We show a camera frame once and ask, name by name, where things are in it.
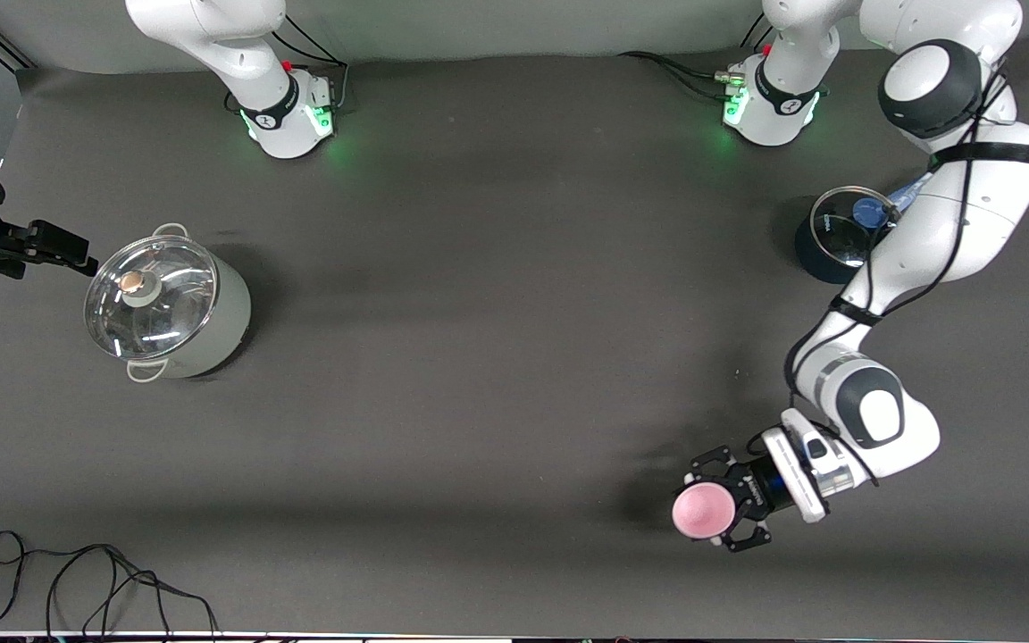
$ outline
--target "white pot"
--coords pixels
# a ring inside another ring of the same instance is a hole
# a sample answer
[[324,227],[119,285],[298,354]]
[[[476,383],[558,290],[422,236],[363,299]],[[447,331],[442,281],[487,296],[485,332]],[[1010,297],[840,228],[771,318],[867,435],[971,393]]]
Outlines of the white pot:
[[[180,235],[164,234],[169,228]],[[123,359],[136,383],[213,369],[241,345],[250,316],[241,275],[179,223],[161,225],[110,257],[84,306],[94,342]]]

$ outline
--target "gray backdrop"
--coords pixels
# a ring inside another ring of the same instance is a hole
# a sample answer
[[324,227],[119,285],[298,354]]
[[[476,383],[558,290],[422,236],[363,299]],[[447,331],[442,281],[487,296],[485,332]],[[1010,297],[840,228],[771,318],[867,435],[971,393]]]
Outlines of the gray backdrop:
[[[1029,36],[1029,0],[1019,3]],[[431,61],[721,49],[741,41],[760,0],[288,0],[287,9],[343,60]],[[840,28],[846,47],[870,47],[854,16]],[[144,37],[122,0],[0,0],[0,29],[40,66],[98,73],[205,69]],[[290,25],[281,34],[315,52]]]
[[[0,278],[0,529],[112,541],[227,630],[1029,640],[1029,214],[866,342],[935,456],[739,557],[668,523],[689,457],[775,423],[835,293],[789,258],[812,197],[923,170],[875,106],[890,61],[843,55],[783,149],[644,61],[360,65],[293,162],[209,73],[29,77],[3,215],[102,259],[182,220],[254,328],[217,373],[139,387],[82,329],[84,278]],[[1029,121],[1029,42],[1012,70]],[[52,569],[3,627],[41,627]],[[69,574],[69,622],[108,578]],[[155,630],[147,593],[119,624]]]

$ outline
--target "pink cup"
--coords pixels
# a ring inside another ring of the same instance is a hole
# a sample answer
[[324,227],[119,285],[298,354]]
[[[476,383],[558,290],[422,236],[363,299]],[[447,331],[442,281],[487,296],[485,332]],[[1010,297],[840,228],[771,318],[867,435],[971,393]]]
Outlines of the pink cup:
[[736,516],[732,494],[718,484],[689,486],[674,500],[674,526],[690,538],[711,538],[725,533]]

